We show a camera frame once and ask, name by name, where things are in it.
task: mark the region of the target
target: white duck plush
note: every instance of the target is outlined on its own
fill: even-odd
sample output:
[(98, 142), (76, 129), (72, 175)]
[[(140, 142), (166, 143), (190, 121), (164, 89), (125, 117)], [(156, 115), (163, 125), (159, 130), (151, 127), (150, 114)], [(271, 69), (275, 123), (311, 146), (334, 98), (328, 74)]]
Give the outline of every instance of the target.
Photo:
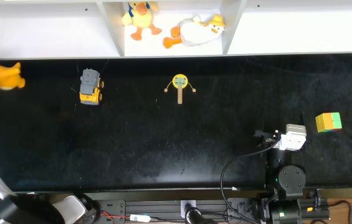
[(193, 20), (182, 21), (180, 26), (171, 29), (171, 36), (163, 40), (163, 45), (167, 49), (174, 44), (183, 43), (185, 46), (198, 46), (209, 43), (221, 36), (226, 27), (223, 17), (216, 14), (208, 23), (201, 22), (199, 16)]

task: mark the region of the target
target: rubik's cube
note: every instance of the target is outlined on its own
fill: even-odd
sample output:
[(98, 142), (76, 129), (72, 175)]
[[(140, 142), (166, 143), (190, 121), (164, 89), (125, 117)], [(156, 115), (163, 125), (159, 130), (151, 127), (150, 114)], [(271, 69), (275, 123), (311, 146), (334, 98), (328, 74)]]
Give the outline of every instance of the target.
[(315, 117), (317, 131), (327, 132), (342, 129), (339, 113), (323, 113)]

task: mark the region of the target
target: toy truck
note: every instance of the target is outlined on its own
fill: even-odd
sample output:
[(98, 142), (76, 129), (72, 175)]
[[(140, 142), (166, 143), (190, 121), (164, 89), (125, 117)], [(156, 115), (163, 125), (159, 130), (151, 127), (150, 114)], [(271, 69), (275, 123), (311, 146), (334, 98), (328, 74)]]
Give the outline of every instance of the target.
[(82, 81), (80, 85), (80, 102), (86, 105), (98, 105), (102, 101), (101, 90), (104, 86), (100, 74), (95, 70), (85, 69), (80, 80)]

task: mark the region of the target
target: black table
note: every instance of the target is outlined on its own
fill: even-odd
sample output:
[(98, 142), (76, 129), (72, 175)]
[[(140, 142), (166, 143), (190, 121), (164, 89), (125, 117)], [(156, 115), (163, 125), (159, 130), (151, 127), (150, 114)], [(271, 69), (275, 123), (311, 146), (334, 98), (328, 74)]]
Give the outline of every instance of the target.
[[(2, 65), (14, 62), (3, 61)], [(225, 163), (255, 151), (255, 129), (307, 127), (293, 155), (307, 187), (352, 187), (352, 54), (24, 60), (26, 86), (0, 91), (0, 176), (16, 192), (219, 187)], [(82, 70), (105, 81), (82, 105)], [(163, 90), (175, 74), (196, 88)], [(343, 129), (317, 133), (339, 112)], [(241, 159), (227, 187), (262, 189), (265, 157)]]

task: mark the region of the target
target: yellow hat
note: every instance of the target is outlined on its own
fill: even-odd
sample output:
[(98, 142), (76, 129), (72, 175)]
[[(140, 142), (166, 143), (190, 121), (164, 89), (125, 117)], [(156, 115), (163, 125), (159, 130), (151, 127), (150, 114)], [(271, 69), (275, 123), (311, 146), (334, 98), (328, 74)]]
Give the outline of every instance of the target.
[(214, 15), (213, 19), (208, 23), (213, 24), (215, 26), (226, 26), (225, 23), (223, 22), (223, 17), (218, 14)]

